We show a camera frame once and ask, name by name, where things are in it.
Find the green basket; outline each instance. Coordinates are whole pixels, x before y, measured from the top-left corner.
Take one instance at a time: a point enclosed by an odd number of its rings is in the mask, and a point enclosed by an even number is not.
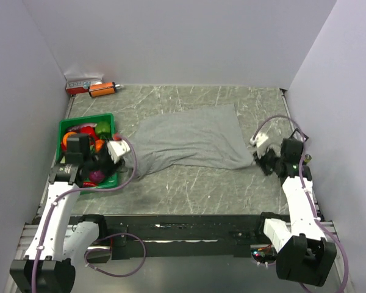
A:
[[[111,113],[61,120],[59,124],[59,136],[57,141],[56,160],[59,158],[62,152],[61,141],[66,133],[65,131],[69,127],[84,123],[99,123],[101,121],[108,121],[110,123],[111,137],[112,137],[115,134],[115,125],[114,125],[114,116]],[[113,188],[116,186],[118,186],[118,174],[114,174],[110,178],[105,179],[102,183],[100,183],[97,187],[94,188]]]

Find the marble surface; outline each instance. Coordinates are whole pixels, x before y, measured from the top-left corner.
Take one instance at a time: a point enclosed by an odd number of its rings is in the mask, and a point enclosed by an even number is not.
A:
[[[147,117],[199,107],[235,104],[246,145],[258,124],[274,114],[286,115],[279,89],[232,86],[127,86],[114,95],[92,99],[78,95],[70,118],[111,112],[116,129],[130,137]],[[287,120],[274,119],[264,131],[281,143],[291,134]],[[287,214],[286,197],[276,175],[244,170],[172,166],[147,175],[124,190],[81,195],[73,214]]]

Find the gray towel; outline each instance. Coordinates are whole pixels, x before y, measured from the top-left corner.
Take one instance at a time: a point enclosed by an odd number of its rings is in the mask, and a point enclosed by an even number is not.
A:
[[[157,115],[130,137],[142,177],[171,165],[239,169],[253,163],[233,104]],[[131,155],[126,166],[133,167]]]

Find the small box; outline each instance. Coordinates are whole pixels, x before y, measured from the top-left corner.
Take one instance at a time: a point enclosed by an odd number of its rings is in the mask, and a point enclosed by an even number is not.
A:
[[[101,78],[89,78],[81,81],[68,81],[66,82],[66,91],[70,95],[77,95],[78,93],[87,93],[88,88],[94,84],[102,84]]]

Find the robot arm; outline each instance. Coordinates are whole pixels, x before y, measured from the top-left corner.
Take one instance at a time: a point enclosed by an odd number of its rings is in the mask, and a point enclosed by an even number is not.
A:
[[[76,276],[75,268],[84,263],[87,248],[97,239],[107,236],[107,225],[103,215],[83,215],[75,232],[65,239],[72,208],[80,195],[79,186],[89,171],[95,168],[103,170],[106,176],[115,172],[120,158],[128,152],[130,148],[125,141],[108,141],[95,157],[91,157],[87,136],[77,134],[68,139],[65,163],[56,163],[49,176],[48,199],[37,233],[24,259],[14,260],[10,268],[10,274],[21,292],[31,291],[32,267],[35,261],[38,262],[38,293],[71,292]],[[70,190],[73,190],[71,194],[55,203],[59,195]],[[43,245],[39,245],[52,204],[55,208],[48,220],[45,241]],[[41,255],[36,259],[38,250],[41,250]]]
[[[254,154],[259,167],[266,175],[275,172],[282,184],[290,213],[290,230],[286,223],[273,213],[262,213],[260,232],[266,235],[278,255],[276,272],[280,279],[314,286],[324,285],[336,257],[336,246],[328,242],[316,224],[306,192],[313,203],[313,180],[309,167],[303,165],[303,189],[298,176],[298,163],[303,153],[303,143],[290,137],[284,139],[281,155],[271,148],[265,154]]]

